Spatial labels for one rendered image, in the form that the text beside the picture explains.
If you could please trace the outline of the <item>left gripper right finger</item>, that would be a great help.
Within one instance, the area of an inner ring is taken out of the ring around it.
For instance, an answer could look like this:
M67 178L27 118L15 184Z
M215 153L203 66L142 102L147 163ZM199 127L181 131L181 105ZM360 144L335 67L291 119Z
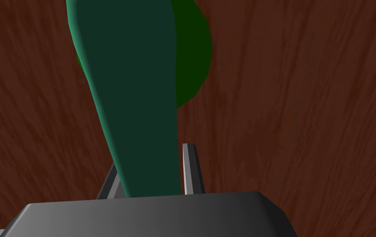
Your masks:
M184 193L186 195L204 194L205 188L196 146L193 143L182 145Z

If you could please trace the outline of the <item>green door handle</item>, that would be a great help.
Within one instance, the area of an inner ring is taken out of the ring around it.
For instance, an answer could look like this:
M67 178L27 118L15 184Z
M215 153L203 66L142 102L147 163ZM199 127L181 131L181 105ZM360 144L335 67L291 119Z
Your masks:
M177 109L213 47L195 0L66 0L68 25L126 197L180 195Z

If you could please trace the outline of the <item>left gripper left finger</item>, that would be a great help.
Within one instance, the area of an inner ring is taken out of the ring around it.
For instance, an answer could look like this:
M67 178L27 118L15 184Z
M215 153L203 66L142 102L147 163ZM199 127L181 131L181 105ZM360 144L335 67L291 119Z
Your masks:
M126 198L116 167L112 164L96 199Z

